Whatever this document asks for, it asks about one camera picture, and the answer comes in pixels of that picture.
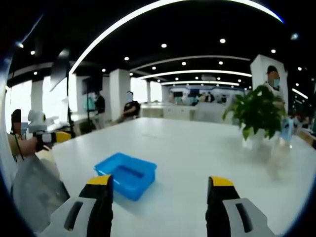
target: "blue plastic tray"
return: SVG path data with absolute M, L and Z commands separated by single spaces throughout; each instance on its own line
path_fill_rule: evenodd
M 157 165 L 122 153 L 116 153 L 97 164 L 98 175 L 112 174 L 114 190 L 137 201 L 155 181 Z

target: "window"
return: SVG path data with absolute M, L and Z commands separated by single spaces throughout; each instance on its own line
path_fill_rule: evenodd
M 13 86 L 5 95 L 5 124 L 6 131 L 11 131 L 11 114 L 16 109 L 21 109 L 21 120 L 27 121 L 31 110 L 32 81 L 26 81 Z
M 151 101 L 162 101 L 161 84 L 155 81 L 150 82 L 150 97 Z
M 69 107 L 73 112 L 77 112 L 77 77 L 69 77 Z M 52 92 L 50 91 L 50 77 L 44 77 L 43 81 L 43 112 L 47 118 L 59 116 L 61 101 L 67 97 L 67 80 L 62 80 Z
M 139 103 L 147 102 L 147 82 L 145 80 L 131 78 L 130 90 L 134 94 L 134 100 Z

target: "white table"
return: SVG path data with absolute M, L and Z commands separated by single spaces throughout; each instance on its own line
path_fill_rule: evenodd
M 268 218 L 275 234 L 297 217 L 312 186 L 316 152 L 299 137 L 292 141 L 292 178 L 275 181 L 266 172 L 269 145 L 256 156 L 241 148 L 237 126 L 138 118 L 53 147 L 62 181 L 77 196 L 96 176 L 94 165 L 122 152 L 158 165 L 156 182 L 138 202 L 115 193 L 113 237 L 206 237 L 208 177 L 230 179 L 241 198 Z

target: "potted plant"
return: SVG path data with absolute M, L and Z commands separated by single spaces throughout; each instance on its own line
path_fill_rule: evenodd
M 237 95 L 225 110 L 223 120 L 233 112 L 233 119 L 237 119 L 242 128 L 243 145 L 256 150 L 265 137 L 271 139 L 280 131 L 282 116 L 286 116 L 284 106 L 277 106 L 280 102 L 280 98 L 261 85 L 245 96 Z

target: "green leaves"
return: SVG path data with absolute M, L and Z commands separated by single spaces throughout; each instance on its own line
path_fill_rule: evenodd
M 223 119 L 232 111 L 234 118 L 239 120 L 239 128 L 242 123 L 246 124 L 242 130 L 245 140 L 251 129 L 256 134 L 260 128 L 265 130 L 266 137 L 272 138 L 280 130 L 282 116 L 286 115 L 280 102 L 266 86 L 261 85 L 245 96 L 237 95 L 236 101 L 225 110 Z

